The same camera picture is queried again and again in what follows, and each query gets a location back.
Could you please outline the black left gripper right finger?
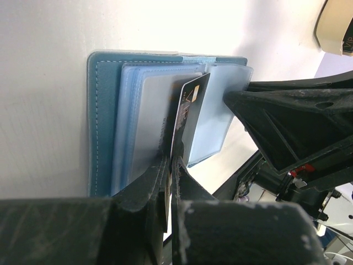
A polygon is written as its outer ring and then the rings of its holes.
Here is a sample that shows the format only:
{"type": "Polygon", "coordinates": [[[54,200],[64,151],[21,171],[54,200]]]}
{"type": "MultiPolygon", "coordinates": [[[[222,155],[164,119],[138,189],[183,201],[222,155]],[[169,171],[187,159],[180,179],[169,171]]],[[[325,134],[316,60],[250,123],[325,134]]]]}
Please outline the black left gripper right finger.
{"type": "Polygon", "coordinates": [[[229,196],[255,172],[252,156],[216,196],[172,163],[173,264],[326,264],[307,213],[294,203],[238,203],[229,196]]]}

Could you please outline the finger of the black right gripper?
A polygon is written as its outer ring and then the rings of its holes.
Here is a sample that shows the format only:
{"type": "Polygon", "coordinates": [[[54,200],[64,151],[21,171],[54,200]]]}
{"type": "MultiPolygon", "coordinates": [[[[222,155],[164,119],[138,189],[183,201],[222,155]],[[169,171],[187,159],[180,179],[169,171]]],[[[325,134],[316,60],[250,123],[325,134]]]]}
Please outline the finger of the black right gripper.
{"type": "Polygon", "coordinates": [[[352,145],[352,75],[250,82],[223,101],[277,173],[352,145]]]}

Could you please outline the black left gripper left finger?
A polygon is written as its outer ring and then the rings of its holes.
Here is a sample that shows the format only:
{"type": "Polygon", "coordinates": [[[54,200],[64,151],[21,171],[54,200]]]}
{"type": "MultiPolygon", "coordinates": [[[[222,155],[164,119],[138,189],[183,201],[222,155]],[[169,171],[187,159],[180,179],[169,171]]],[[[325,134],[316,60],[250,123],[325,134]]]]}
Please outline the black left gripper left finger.
{"type": "Polygon", "coordinates": [[[2,264],[159,264],[170,158],[113,197],[1,201],[2,264]]]}

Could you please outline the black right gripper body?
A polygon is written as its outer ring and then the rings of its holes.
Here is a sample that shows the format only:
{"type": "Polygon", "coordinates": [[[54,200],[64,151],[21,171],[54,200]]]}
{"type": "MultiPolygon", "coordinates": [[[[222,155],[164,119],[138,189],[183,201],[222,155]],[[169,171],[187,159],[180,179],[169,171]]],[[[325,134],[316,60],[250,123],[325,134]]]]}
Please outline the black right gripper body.
{"type": "Polygon", "coordinates": [[[261,137],[254,142],[258,151],[215,191],[215,197],[239,199],[255,183],[278,202],[299,204],[314,220],[332,220],[329,201],[343,198],[338,186],[352,181],[352,138],[261,137]]]}

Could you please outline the black VIP credit card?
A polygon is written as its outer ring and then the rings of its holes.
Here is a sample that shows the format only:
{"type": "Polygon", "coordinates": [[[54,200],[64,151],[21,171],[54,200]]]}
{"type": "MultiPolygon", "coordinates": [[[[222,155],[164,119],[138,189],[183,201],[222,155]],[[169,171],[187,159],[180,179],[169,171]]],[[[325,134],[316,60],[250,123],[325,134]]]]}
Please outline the black VIP credit card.
{"type": "Polygon", "coordinates": [[[173,93],[172,102],[168,109],[162,147],[159,150],[159,154],[167,160],[165,166],[167,175],[162,178],[160,190],[162,226],[165,232],[168,231],[172,160],[177,156],[181,156],[186,162],[189,160],[209,79],[210,74],[204,73],[194,79],[177,82],[178,90],[173,93]]]}

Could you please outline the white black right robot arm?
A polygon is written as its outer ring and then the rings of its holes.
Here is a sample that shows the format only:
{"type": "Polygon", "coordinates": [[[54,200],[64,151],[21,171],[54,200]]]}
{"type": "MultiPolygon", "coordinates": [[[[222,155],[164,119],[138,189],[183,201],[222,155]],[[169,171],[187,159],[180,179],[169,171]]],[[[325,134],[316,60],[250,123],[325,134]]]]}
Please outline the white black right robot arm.
{"type": "Polygon", "coordinates": [[[257,184],[352,250],[352,72],[251,82],[223,101],[258,149],[215,196],[240,201],[257,184]]]}

